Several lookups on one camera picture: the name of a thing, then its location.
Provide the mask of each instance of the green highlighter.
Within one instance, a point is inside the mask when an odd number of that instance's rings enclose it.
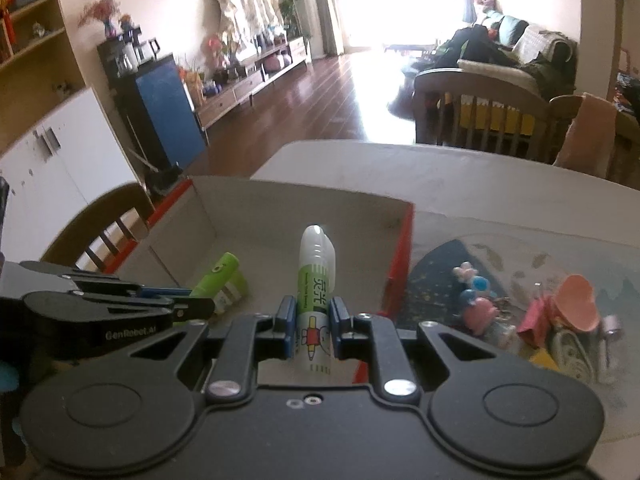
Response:
[[[224,253],[213,268],[191,291],[193,298],[213,298],[214,312],[224,314],[228,307],[244,298],[248,286],[239,269],[240,262],[231,253]]]

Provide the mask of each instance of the drawer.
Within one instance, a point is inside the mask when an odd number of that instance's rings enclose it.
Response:
[[[293,63],[299,63],[306,59],[306,50],[304,46],[302,49],[293,50],[291,49],[291,60]]]
[[[304,50],[305,49],[305,38],[296,38],[295,40],[289,41],[289,47],[290,47],[292,52],[294,50],[297,50],[297,49],[300,49],[300,48],[302,48],[302,50]]]
[[[229,109],[236,105],[236,96],[231,89],[220,95],[209,97],[198,108],[198,118],[203,128],[208,128],[213,122],[222,117]]]
[[[252,73],[246,79],[236,84],[234,93],[236,94],[236,100],[240,102],[245,99],[251,92],[253,92],[262,83],[262,72]]]

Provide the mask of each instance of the wooden chair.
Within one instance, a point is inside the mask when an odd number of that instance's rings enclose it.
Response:
[[[462,96],[471,98],[466,128],[460,124]],[[480,107],[484,107],[485,118],[483,127],[478,129]],[[548,103],[543,98],[507,81],[457,68],[427,70],[418,74],[413,108],[416,142],[446,144],[531,160],[538,158],[548,122]],[[514,122],[513,132],[507,131],[508,114],[515,114],[515,121],[510,121]],[[533,120],[530,135],[523,134],[526,116]],[[492,123],[497,123],[498,128],[492,128]]]
[[[582,96],[563,95],[551,99],[549,103],[549,133],[544,140],[540,162],[552,164],[558,156],[566,132],[578,114]],[[618,112],[616,117],[616,137],[607,180],[629,185],[629,180],[638,167],[640,158],[640,126],[630,115]]]
[[[111,225],[116,224],[125,238],[135,240],[130,229],[122,221],[122,216],[132,209],[135,209],[145,222],[154,212],[151,200],[137,182],[117,187],[89,204],[63,229],[44,253],[41,261],[73,267],[85,253],[98,270],[104,270],[106,263],[90,246],[100,238],[109,252],[117,257],[120,249],[110,240],[106,231]]]

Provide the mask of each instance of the pink towel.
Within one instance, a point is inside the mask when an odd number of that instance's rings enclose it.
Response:
[[[606,178],[616,137],[617,113],[612,103],[584,94],[554,166]]]

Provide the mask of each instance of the white cabinet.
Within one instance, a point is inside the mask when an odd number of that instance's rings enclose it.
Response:
[[[87,204],[136,181],[92,89],[73,97],[1,158],[11,187],[0,250],[37,260]]]
[[[137,180],[91,88],[54,110],[41,124],[87,202]]]

